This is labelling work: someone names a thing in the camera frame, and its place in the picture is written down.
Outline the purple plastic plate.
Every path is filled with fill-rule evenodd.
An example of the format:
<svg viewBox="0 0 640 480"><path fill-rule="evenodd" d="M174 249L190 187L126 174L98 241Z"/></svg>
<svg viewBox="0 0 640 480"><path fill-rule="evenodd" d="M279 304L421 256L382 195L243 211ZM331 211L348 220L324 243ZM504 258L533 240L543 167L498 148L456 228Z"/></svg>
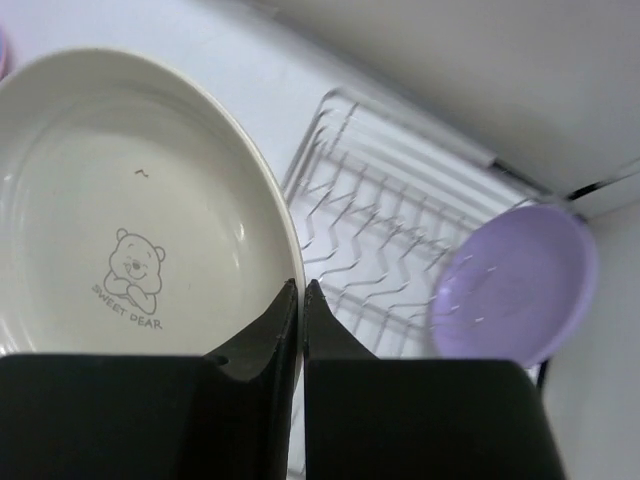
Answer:
<svg viewBox="0 0 640 480"><path fill-rule="evenodd" d="M474 231L442 272L429 308L434 348L445 358L540 364L589 312L598 267L578 217L553 205L505 212Z"/></svg>

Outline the blue plastic plate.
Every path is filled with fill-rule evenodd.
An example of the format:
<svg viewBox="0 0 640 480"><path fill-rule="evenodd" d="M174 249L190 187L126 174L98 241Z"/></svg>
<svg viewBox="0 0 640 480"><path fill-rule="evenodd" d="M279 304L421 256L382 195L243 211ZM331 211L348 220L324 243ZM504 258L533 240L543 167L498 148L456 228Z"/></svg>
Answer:
<svg viewBox="0 0 640 480"><path fill-rule="evenodd" d="M0 28L0 79L2 80L6 75L8 61L8 43L5 37L4 30Z"/></svg>

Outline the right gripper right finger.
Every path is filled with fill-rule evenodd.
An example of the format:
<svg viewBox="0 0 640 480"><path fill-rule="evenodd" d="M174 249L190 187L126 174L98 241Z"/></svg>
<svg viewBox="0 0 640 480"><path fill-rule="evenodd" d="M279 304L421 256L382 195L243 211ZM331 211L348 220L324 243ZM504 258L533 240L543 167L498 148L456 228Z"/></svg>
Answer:
<svg viewBox="0 0 640 480"><path fill-rule="evenodd" d="M305 292L310 479L562 479L540 395L501 360L383 360Z"/></svg>

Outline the white plastic plate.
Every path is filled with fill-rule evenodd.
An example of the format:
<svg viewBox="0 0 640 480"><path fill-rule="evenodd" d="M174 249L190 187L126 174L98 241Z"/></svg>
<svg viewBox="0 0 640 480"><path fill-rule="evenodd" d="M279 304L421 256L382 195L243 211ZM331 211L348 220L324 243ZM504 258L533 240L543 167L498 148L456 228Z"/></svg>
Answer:
<svg viewBox="0 0 640 480"><path fill-rule="evenodd" d="M202 355L287 281L305 274L282 191L205 89L105 48L2 80L3 355Z"/></svg>

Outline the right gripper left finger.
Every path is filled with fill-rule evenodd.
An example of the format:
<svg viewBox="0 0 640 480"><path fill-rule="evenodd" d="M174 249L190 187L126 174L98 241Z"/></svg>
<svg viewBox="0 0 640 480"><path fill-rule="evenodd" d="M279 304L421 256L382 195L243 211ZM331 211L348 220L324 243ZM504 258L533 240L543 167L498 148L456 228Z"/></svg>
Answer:
<svg viewBox="0 0 640 480"><path fill-rule="evenodd" d="M1 361L5 479L282 479L298 291L197 356L14 354Z"/></svg>

